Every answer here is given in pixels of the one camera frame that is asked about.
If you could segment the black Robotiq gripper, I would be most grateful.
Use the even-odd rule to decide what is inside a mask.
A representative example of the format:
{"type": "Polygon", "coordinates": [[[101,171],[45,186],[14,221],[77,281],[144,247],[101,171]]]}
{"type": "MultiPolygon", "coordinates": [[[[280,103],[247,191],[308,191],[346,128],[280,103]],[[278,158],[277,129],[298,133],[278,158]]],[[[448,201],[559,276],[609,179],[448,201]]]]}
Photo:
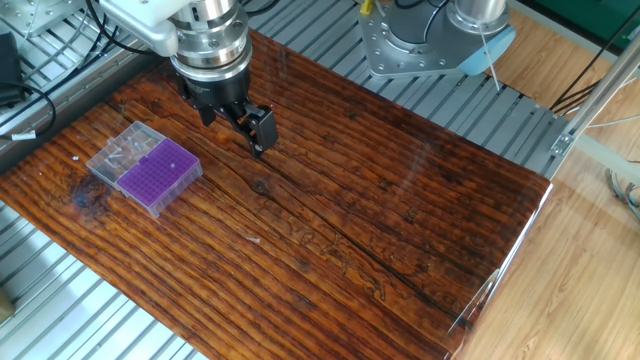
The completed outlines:
{"type": "Polygon", "coordinates": [[[247,140],[254,159],[276,144],[279,135],[273,110],[266,105],[254,106],[250,101],[247,63],[208,69],[180,62],[172,65],[178,76],[180,96],[203,105],[198,113],[205,127],[216,120],[216,111],[222,111],[232,128],[247,140]]]}

